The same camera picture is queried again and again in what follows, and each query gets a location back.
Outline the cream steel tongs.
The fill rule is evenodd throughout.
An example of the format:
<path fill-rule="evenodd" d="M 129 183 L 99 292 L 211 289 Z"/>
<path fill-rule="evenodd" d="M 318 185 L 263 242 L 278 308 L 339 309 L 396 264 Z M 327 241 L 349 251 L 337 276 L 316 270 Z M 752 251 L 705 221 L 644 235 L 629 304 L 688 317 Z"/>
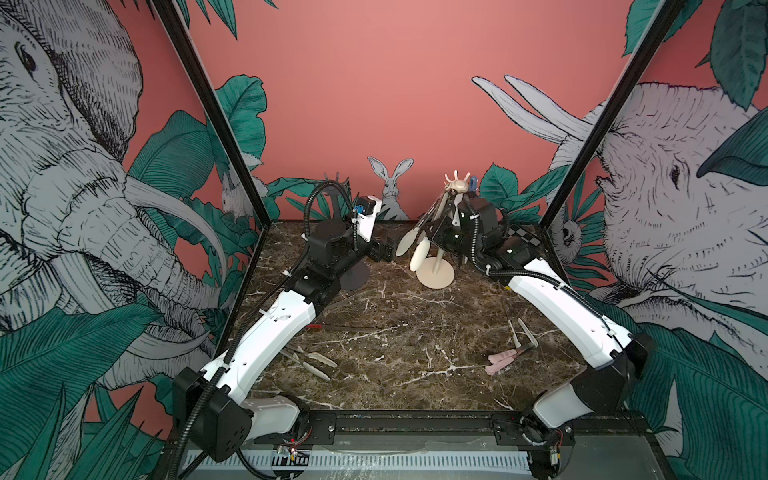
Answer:
<path fill-rule="evenodd" d="M 421 242 L 425 237 L 423 228 L 425 227 L 426 223 L 438 217 L 442 213 L 443 209 L 444 207 L 441 206 L 440 203 L 437 203 L 433 205 L 429 211 L 424 213 L 416 225 L 399 240 L 395 250 L 395 255 L 397 257 L 403 256 L 414 243 Z"/>

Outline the white spotted tongs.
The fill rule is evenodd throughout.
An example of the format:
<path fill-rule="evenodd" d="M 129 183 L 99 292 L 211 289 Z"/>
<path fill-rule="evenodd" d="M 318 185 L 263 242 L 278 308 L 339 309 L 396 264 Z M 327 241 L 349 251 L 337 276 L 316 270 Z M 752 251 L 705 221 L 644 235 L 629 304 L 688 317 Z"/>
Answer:
<path fill-rule="evenodd" d="M 508 321 L 509 327 L 512 330 L 512 339 L 514 343 L 514 349 L 518 352 L 523 352 L 531 349 L 535 349 L 539 346 L 538 340 L 530 329 L 521 320 L 517 320 L 518 326 L 515 326 L 511 320 Z M 527 338 L 525 343 L 522 343 L 518 335 L 524 335 Z"/>

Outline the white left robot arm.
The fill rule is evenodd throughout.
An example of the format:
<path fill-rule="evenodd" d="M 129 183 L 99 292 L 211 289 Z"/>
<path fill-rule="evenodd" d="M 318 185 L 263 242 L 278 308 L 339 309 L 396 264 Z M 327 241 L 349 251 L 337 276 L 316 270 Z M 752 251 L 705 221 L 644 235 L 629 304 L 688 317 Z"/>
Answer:
<path fill-rule="evenodd" d="M 266 367 L 340 291 L 342 277 L 363 259 L 390 262 L 391 238 L 376 238 L 363 221 L 325 221 L 308 235 L 296 265 L 271 293 L 269 308 L 257 306 L 250 328 L 199 370 L 185 368 L 172 384 L 172 415 L 179 433 L 175 455 L 189 443 L 222 462 L 258 437 L 294 429 L 301 409 L 284 396 L 250 404 L 247 397 Z"/>

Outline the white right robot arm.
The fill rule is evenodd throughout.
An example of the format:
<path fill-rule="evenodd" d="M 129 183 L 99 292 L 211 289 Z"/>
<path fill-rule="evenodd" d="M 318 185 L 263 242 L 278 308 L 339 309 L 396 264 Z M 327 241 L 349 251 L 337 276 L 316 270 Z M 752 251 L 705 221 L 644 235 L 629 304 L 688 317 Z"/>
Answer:
<path fill-rule="evenodd" d="M 496 207 L 486 199 L 456 194 L 439 201 L 426 238 L 525 298 L 586 362 L 582 373 L 539 396 L 522 415 L 531 441 L 541 442 L 583 415 L 613 414 L 621 407 L 641 379 L 655 342 L 592 307 L 541 255 L 535 235 L 498 220 Z"/>

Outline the pink tongs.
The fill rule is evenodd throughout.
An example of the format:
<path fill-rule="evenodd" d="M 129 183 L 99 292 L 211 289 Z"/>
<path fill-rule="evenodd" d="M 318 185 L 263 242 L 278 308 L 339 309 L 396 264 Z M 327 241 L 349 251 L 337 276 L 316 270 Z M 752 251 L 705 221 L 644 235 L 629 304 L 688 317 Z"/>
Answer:
<path fill-rule="evenodd" d="M 520 356 L 534 350 L 538 347 L 537 343 L 529 342 L 516 349 L 510 349 L 497 354 L 491 354 L 488 356 L 489 365 L 484 367 L 485 372 L 489 376 L 497 375 L 504 370 L 508 369 Z"/>

